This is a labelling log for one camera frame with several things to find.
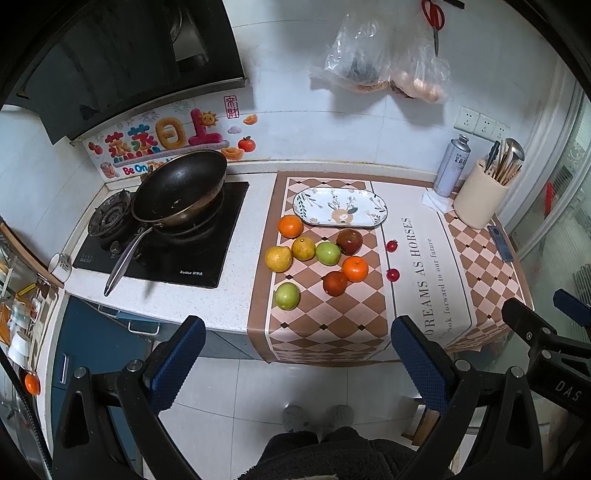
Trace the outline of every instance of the pan handle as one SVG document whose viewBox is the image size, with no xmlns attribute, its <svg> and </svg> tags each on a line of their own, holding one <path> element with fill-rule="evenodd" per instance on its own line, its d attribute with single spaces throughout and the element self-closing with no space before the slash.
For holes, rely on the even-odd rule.
<svg viewBox="0 0 591 480">
<path fill-rule="evenodd" d="M 127 246 L 125 251 L 121 254 L 117 263 L 115 264 L 115 268 L 111 272 L 109 276 L 109 280 L 105 285 L 105 297 L 109 295 L 113 291 L 113 289 L 121 280 L 121 277 L 125 274 L 127 267 L 129 267 L 129 263 L 131 262 L 131 258 L 134 256 L 135 249 L 137 248 L 138 244 L 141 242 L 141 239 L 148 235 L 152 231 L 153 227 L 148 228 L 147 230 L 143 231 L 141 234 L 136 236 L 134 240 Z"/>
</svg>

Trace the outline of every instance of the aerosol can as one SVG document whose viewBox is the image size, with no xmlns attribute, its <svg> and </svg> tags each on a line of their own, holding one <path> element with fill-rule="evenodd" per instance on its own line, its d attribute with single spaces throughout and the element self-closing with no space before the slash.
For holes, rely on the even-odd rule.
<svg viewBox="0 0 591 480">
<path fill-rule="evenodd" d="M 440 197 L 449 197 L 452 194 L 452 190 L 466 166 L 468 156 L 470 156 L 470 147 L 468 147 L 468 137 L 464 135 L 452 140 L 447 146 L 433 184 L 433 190 Z"/>
</svg>

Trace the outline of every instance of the black stove top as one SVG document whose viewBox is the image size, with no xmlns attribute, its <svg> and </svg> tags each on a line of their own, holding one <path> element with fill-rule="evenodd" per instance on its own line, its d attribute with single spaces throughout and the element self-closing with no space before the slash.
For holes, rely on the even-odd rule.
<svg viewBox="0 0 591 480">
<path fill-rule="evenodd" d="M 179 241 L 178 237 L 171 238 L 156 231 L 150 232 L 139 243 L 125 276 L 216 288 L 247 189 L 246 181 L 226 182 L 222 187 L 222 195 L 218 198 L 222 203 L 219 211 L 189 239 L 183 236 Z M 105 205 L 111 201 L 105 207 L 105 212 L 113 211 L 112 205 L 115 204 L 113 198 L 120 195 L 121 192 L 116 193 L 103 203 Z M 89 234 L 84 240 L 74 260 L 74 268 L 110 274 L 120 252 L 125 249 L 138 230 L 145 228 L 131 215 L 129 217 L 127 227 L 117 229 L 117 234 L 123 235 L 119 238 L 114 238 L 112 230 L 105 233 L 101 231 L 99 234 L 97 230 L 92 230 L 93 225 L 91 225 L 89 230 L 95 235 Z M 107 218 L 107 222 L 102 223 L 113 222 L 112 219 Z"/>
</svg>

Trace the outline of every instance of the utensil holder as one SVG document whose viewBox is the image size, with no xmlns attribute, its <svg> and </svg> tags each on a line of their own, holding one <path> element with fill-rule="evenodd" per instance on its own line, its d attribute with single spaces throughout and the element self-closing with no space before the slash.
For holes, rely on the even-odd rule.
<svg viewBox="0 0 591 480">
<path fill-rule="evenodd" d="M 475 229 L 486 227 L 495 214 L 507 191 L 484 173 L 485 162 L 478 161 L 453 202 L 453 208 L 462 222 Z"/>
</svg>

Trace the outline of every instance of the decorative plate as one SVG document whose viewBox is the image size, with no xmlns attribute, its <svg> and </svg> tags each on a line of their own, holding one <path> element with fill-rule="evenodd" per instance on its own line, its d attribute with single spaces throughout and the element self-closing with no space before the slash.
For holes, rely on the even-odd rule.
<svg viewBox="0 0 591 480">
<path fill-rule="evenodd" d="M 294 212 L 305 223 L 374 227 L 388 216 L 382 197 L 369 190 L 312 187 L 294 197 Z"/>
</svg>

